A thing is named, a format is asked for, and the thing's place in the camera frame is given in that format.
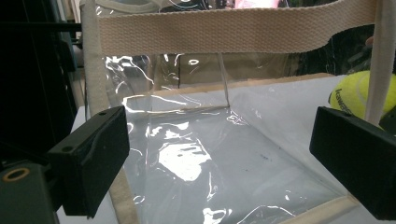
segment clear plastic bag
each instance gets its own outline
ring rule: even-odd
[[[101,0],[96,15],[263,3]],[[328,105],[343,75],[370,68],[365,40],[373,31],[373,25],[346,30],[301,53],[105,55],[109,106],[127,110],[131,152],[124,170],[140,222],[280,223],[346,197],[347,190],[310,155],[309,140],[317,107]]]

